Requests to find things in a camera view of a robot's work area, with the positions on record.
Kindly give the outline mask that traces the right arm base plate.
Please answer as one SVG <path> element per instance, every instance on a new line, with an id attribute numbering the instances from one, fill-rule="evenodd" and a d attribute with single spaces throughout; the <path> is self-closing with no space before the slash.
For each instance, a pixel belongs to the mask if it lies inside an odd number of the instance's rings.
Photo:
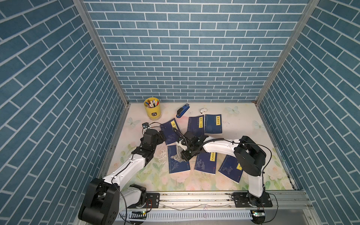
<path id="1" fill-rule="evenodd" d="M 260 197 L 256 197 L 249 192 L 234 192 L 231 199 L 236 208 L 271 208 L 273 207 L 269 193 L 263 192 Z"/>

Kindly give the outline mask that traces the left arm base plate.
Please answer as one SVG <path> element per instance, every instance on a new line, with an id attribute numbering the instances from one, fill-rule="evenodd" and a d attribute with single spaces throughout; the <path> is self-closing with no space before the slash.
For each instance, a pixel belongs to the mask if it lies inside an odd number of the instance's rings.
<path id="1" fill-rule="evenodd" d="M 128 209 L 150 209 L 159 207 L 160 193 L 146 193 L 145 201 L 142 202 L 142 197 L 139 203 L 134 203 L 128 206 Z"/>

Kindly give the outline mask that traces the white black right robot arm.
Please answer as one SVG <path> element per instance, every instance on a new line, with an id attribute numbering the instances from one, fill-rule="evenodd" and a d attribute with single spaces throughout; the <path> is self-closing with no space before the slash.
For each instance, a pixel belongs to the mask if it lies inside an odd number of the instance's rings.
<path id="1" fill-rule="evenodd" d="M 248 174 L 248 197 L 262 198 L 264 195 L 263 171 L 266 153 L 251 138 L 243 136 L 239 140 L 212 138 L 207 135 L 200 137 L 187 132 L 176 141 L 181 149 L 181 159 L 189 161 L 201 152 L 220 153 L 235 157 Z"/>

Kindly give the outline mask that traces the grey wiping cloth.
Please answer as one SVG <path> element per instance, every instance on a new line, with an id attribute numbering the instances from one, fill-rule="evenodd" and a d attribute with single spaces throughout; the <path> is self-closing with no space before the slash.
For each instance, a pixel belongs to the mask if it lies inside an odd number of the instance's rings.
<path id="1" fill-rule="evenodd" d="M 185 161 L 187 161 L 187 159 L 185 159 L 185 157 L 184 157 L 183 154 L 182 154 L 183 151 L 187 150 L 187 146 L 184 145 L 184 144 L 182 144 L 182 143 L 180 143 L 180 142 L 176 142 L 175 144 L 176 144 L 176 145 L 175 145 L 175 146 L 176 146 L 176 154 L 173 155 L 173 156 L 171 156 L 170 158 L 171 158 L 171 159 L 174 159 L 174 160 L 176 160 L 176 161 L 178 161 L 178 162 L 185 162 Z"/>

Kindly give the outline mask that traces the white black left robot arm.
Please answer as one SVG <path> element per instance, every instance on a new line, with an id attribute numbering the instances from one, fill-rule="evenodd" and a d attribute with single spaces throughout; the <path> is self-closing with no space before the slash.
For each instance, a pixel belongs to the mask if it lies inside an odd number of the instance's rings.
<path id="1" fill-rule="evenodd" d="M 126 191 L 122 189 L 137 172 L 146 167 L 153 159 L 157 146 L 165 141 L 164 132 L 147 129 L 140 145 L 132 151 L 131 157 L 123 165 L 110 175 L 90 182 L 78 218 L 92 225 L 111 225 L 118 213 L 127 210 L 128 206 L 145 206 L 145 187 L 132 184 Z"/>

